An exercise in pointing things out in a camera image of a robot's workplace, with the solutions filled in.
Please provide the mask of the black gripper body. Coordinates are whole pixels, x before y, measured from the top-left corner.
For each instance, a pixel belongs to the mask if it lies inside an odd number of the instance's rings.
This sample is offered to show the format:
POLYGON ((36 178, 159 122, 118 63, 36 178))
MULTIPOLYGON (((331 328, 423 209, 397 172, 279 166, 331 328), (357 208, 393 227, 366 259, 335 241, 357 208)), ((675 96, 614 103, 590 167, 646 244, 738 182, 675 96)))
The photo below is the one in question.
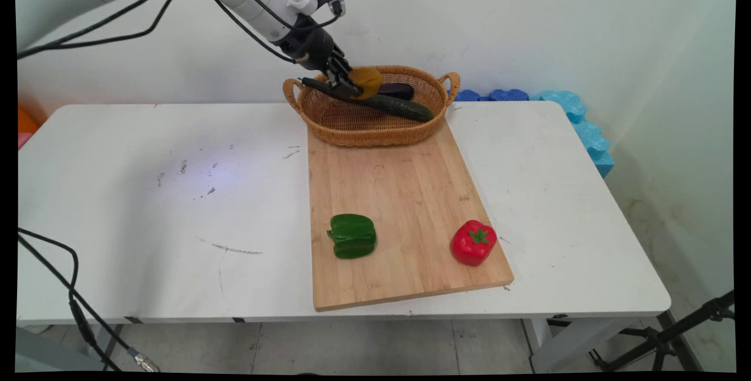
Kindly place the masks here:
POLYGON ((333 52, 341 49, 332 36, 308 15, 298 15, 293 27, 294 31, 279 39, 282 52, 306 70, 333 70, 333 52))

